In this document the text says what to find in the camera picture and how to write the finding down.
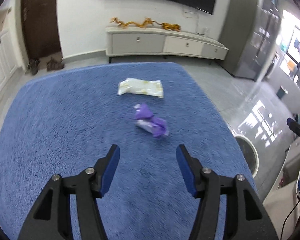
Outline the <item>small purple wrapper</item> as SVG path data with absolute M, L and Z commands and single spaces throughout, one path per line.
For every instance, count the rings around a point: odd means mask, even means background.
M 134 110 L 134 121 L 137 127 L 151 133 L 154 138 L 162 138 L 169 135 L 167 122 L 155 116 L 145 103 L 135 105 Z

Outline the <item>white yellow plastic wrapper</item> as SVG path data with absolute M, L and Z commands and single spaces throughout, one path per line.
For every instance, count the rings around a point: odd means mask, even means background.
M 126 93 L 155 96 L 158 98 L 164 97 L 164 90 L 160 80 L 146 81 L 130 77 L 126 78 L 119 83 L 117 94 L 123 95 Z

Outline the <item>white rimmed trash bin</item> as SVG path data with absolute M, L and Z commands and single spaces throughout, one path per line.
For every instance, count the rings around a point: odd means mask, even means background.
M 259 168 L 259 157 L 258 152 L 253 145 L 253 143 L 245 136 L 236 134 L 234 135 L 243 155 L 247 165 L 249 166 L 250 172 L 253 178 L 256 177 Z

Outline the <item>small teal bin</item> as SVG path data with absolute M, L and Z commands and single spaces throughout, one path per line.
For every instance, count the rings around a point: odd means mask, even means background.
M 285 95 L 287 95 L 287 94 L 288 94 L 288 91 L 287 91 L 284 87 L 282 87 L 282 86 L 279 87 L 279 89 L 278 89 L 278 91 L 277 91 L 277 93 L 276 93 L 277 97 L 278 97 L 280 100 L 282 100 L 283 97 L 284 97 Z

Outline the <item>blue fuzzy table cloth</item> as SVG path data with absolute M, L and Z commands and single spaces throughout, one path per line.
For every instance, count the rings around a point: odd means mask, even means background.
M 126 78 L 160 80 L 164 97 L 126 93 Z M 167 122 L 154 138 L 136 126 L 145 103 Z M 186 146 L 217 174 L 253 176 L 227 124 L 192 77 L 175 63 L 108 64 L 61 71 L 19 90 L 0 132 L 0 225 L 17 239 L 43 187 L 55 173 L 79 174 L 105 156 L 121 156 L 109 192 L 98 200 L 109 239 L 187 239 L 198 200 L 183 181 L 175 150 Z

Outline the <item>grey double door refrigerator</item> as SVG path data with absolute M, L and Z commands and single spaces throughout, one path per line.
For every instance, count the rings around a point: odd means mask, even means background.
M 234 77 L 257 81 L 280 23 L 279 11 L 272 0 L 230 0 L 219 37 L 228 52 L 219 64 Z

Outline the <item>white grey TV cabinet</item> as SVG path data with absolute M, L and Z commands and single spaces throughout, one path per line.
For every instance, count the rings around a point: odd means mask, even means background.
M 209 37 L 159 28 L 106 28 L 106 55 L 187 56 L 224 60 L 228 48 Z

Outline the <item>brown shoe right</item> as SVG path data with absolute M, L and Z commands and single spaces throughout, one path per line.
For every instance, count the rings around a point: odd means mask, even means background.
M 53 57 L 46 64 L 47 71 L 61 70 L 64 68 L 64 64 L 61 61 L 55 60 Z

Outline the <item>brown shoe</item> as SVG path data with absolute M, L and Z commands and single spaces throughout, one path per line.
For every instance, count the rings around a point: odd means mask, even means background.
M 27 67 L 27 73 L 31 73 L 31 75 L 36 75 L 38 73 L 39 64 L 40 64 L 39 59 L 31 59 Z
M 47 71 L 61 70 L 64 68 L 64 64 L 61 61 L 55 60 L 53 57 L 46 64 Z

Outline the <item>brown shoe left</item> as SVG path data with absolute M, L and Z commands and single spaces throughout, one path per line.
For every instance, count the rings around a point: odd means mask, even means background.
M 40 64 L 39 59 L 31 59 L 27 67 L 27 73 L 31 73 L 31 75 L 36 75 L 38 73 L 39 64 Z

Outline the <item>golden tiger figurine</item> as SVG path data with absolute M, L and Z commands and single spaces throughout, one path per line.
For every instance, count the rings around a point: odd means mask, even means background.
M 160 26 L 165 30 L 181 31 L 181 26 L 178 24 L 161 23 Z

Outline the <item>golden dragon figurine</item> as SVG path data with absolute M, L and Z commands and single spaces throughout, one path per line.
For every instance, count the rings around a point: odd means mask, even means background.
M 129 21 L 129 22 L 123 22 L 122 20 L 119 20 L 117 17 L 114 17 L 110 20 L 110 23 L 116 23 L 118 27 L 120 28 L 128 28 L 128 27 L 138 27 L 138 28 L 147 28 L 152 27 L 154 24 L 157 24 L 157 21 L 152 20 L 151 18 L 145 18 L 145 20 L 142 23 Z

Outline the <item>dark brown entrance door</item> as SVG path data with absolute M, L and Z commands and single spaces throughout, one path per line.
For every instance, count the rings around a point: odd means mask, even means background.
M 21 0 L 21 19 L 29 59 L 61 51 L 57 0 Z

